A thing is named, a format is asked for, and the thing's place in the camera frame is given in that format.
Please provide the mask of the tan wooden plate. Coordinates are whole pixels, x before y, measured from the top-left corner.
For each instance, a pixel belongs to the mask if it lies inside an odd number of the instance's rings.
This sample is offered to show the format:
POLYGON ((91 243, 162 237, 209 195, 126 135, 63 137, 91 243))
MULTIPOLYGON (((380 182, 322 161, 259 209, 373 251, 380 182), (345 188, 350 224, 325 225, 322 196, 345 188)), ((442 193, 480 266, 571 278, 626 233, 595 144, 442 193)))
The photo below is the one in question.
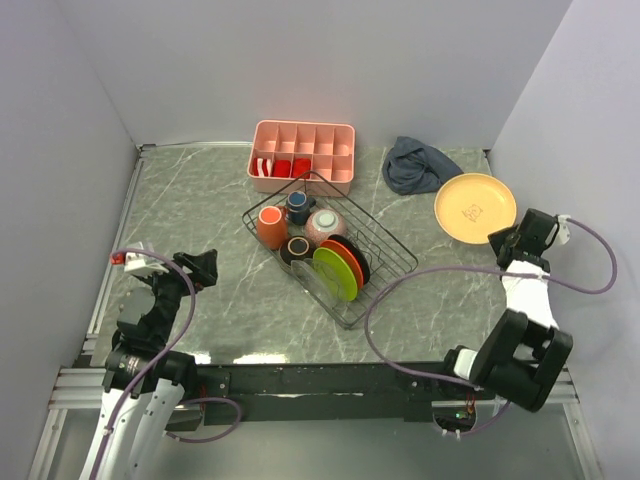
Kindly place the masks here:
POLYGON ((517 204, 511 190, 493 176, 466 173, 447 181, 437 192, 434 213, 439 226, 455 240, 471 245, 512 227, 517 204))

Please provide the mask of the clear glass plate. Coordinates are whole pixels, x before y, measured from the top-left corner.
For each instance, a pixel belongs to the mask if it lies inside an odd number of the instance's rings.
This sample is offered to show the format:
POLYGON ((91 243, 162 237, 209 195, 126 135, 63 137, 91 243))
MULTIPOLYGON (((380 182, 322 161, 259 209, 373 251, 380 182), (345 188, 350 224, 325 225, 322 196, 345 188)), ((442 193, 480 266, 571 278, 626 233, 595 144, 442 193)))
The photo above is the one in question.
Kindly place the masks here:
POLYGON ((314 268, 306 260, 293 260, 291 262, 291 273, 301 283, 303 288, 316 294, 322 286, 314 268))
POLYGON ((338 298, 332 292, 329 283, 324 276, 314 266, 312 259, 306 259, 304 261, 306 266, 306 285, 307 290, 313 293, 317 300, 323 303, 325 306, 333 308, 337 305, 338 298))

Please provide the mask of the orange plate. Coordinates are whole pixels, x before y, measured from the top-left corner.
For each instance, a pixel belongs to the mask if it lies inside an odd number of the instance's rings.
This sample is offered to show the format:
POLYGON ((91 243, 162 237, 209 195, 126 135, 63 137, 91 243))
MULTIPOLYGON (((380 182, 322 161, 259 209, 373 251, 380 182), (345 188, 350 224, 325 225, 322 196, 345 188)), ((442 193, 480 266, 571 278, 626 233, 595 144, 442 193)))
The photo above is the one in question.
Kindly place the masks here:
POLYGON ((329 250, 338 254, 350 267, 356 279, 358 288, 361 289, 364 286, 362 271, 360 270, 360 267, 356 259, 354 258, 354 256, 345 247, 343 247, 340 243, 334 240, 329 240, 329 238, 324 240, 320 244, 320 246, 324 248, 328 248, 329 250))

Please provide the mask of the lime green plate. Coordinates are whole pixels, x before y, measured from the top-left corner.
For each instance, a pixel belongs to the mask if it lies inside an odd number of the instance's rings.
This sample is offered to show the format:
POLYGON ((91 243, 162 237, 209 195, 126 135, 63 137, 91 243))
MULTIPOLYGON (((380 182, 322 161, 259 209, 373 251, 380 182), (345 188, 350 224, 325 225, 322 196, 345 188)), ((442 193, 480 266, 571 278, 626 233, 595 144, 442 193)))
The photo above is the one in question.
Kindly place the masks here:
POLYGON ((359 292, 356 279, 348 264, 338 254, 319 247, 312 260, 340 301, 351 302, 356 299, 359 292))

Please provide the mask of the black plate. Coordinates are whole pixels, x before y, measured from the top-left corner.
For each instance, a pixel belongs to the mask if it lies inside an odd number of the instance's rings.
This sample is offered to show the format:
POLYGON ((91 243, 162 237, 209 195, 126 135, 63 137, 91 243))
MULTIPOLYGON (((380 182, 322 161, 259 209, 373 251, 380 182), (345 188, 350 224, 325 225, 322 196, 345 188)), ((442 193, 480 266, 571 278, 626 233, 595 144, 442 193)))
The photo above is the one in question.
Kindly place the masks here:
POLYGON ((366 285, 370 281, 371 270, 368 261, 366 260, 364 254, 361 250, 350 240, 348 240, 345 236, 332 234, 329 236, 329 240, 334 240, 340 243, 343 247, 345 247, 356 259, 360 270, 362 271, 363 276, 363 284, 366 285))

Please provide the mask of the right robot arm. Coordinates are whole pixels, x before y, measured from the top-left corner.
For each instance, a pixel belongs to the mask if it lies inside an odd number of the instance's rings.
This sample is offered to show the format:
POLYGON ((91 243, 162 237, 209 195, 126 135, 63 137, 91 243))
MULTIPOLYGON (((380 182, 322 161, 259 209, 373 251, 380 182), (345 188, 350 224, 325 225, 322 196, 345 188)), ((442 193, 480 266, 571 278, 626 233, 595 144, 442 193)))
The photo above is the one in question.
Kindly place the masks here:
POLYGON ((475 384, 530 412, 544 405, 573 348, 553 318, 543 258, 558 229, 557 218, 529 209, 518 225, 488 236, 506 309, 478 350, 449 350, 437 376, 444 395, 460 398, 475 384))

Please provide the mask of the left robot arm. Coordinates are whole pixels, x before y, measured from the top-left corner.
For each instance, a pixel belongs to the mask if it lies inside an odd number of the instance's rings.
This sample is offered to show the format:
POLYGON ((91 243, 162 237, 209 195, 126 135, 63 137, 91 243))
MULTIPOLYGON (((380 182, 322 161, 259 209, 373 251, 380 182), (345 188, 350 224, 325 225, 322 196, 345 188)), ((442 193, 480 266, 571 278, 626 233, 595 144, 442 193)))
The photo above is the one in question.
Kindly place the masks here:
POLYGON ((166 258, 143 243, 111 254, 111 263, 142 285, 121 299, 100 417, 81 478, 142 478, 173 410, 199 392, 195 358, 175 350, 171 331, 182 299, 216 284, 217 256, 211 249, 166 258))

